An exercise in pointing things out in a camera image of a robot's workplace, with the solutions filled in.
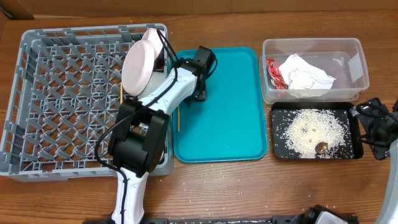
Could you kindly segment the brown food scrap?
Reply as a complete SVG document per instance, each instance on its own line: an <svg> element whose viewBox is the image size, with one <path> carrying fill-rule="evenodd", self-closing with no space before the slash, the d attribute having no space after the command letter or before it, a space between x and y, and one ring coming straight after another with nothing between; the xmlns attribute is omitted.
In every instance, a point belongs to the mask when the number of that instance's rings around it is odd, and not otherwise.
<svg viewBox="0 0 398 224"><path fill-rule="evenodd" d="M323 152L324 152L325 150L327 150L327 149L328 149L328 143L327 143L327 142L320 142L320 143L318 143L318 144L315 146L315 152L316 152L318 155L323 154Z"/></svg>

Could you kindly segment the large white round plate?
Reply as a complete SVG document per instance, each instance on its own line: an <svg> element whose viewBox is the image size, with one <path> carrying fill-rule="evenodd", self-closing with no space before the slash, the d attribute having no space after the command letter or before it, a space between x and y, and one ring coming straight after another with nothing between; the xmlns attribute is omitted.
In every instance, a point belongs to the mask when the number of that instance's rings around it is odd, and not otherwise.
<svg viewBox="0 0 398 224"><path fill-rule="evenodd" d="M148 40L139 40L129 49L122 67L121 82L131 96L139 95L148 84L154 56L154 46Z"/></svg>

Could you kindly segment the rice pile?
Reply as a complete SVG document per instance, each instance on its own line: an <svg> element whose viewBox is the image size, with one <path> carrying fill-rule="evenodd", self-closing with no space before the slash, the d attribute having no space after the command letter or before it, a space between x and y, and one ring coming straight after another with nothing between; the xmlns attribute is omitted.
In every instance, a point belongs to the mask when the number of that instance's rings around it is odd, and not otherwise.
<svg viewBox="0 0 398 224"><path fill-rule="evenodd" d="M274 155L279 159L352 159L353 142L344 110L274 110ZM323 154L315 146L327 142Z"/></svg>

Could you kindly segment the pink round bowl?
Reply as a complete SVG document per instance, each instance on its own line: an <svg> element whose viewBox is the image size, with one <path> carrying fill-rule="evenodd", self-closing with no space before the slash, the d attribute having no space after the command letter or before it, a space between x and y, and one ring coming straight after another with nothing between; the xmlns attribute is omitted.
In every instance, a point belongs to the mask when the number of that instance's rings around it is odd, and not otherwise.
<svg viewBox="0 0 398 224"><path fill-rule="evenodd" d="M142 36L142 40L148 40L149 42L152 43L153 47L154 47L154 55L155 55L155 59L157 59L162 51L162 49L164 48L158 31L165 35L165 31L164 30L158 30L155 28L149 28L148 30L145 31L144 35Z"/></svg>

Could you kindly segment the red snack wrapper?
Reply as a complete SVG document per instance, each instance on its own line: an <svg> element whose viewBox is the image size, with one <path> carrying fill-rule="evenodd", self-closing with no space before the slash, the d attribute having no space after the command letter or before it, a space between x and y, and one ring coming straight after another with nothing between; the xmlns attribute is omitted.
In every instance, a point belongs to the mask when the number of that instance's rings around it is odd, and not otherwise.
<svg viewBox="0 0 398 224"><path fill-rule="evenodd" d="M287 85L281 71L279 70L279 64L273 58L268 58L266 59L266 65L268 72L275 83L275 87L278 90L286 90Z"/></svg>

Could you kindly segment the white napkin waste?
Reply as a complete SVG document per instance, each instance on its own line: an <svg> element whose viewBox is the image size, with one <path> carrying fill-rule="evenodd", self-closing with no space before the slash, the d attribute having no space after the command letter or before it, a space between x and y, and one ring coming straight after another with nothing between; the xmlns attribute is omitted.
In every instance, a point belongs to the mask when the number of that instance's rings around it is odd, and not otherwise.
<svg viewBox="0 0 398 224"><path fill-rule="evenodd" d="M279 71L287 89L292 90L291 95L297 98L322 96L332 88L336 80L297 54L290 55L279 65Z"/></svg>

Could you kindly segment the grey-white round bowl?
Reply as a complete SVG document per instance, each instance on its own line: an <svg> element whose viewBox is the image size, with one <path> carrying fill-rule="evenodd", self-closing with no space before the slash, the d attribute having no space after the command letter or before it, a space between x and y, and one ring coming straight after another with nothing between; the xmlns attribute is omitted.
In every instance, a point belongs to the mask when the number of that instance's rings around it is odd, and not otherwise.
<svg viewBox="0 0 398 224"><path fill-rule="evenodd" d="M144 88L144 90L139 95L139 98L143 98L147 95L150 95L159 85L161 85L166 79L166 75L162 72L152 72L152 75L149 79L148 84Z"/></svg>

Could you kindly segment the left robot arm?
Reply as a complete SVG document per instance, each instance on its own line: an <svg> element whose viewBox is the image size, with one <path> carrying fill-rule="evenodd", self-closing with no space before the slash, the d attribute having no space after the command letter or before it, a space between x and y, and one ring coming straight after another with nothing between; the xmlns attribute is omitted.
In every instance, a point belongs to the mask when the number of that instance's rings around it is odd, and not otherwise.
<svg viewBox="0 0 398 224"><path fill-rule="evenodd" d="M150 94L126 99L109 129L108 152L117 170L118 192L111 223L140 223L147 178L161 160L170 116L181 102L204 101L206 80L218 66L211 59L181 58Z"/></svg>

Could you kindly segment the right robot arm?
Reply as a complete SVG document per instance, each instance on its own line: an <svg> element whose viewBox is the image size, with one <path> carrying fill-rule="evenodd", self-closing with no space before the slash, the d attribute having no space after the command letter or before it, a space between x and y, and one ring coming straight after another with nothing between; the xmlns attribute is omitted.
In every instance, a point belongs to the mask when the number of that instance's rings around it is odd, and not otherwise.
<svg viewBox="0 0 398 224"><path fill-rule="evenodd" d="M397 223L397 103L391 110L379 98L372 98L350 109L358 117L365 134L361 142L367 144L374 157L381 161L390 159L389 178L384 202L376 223Z"/></svg>

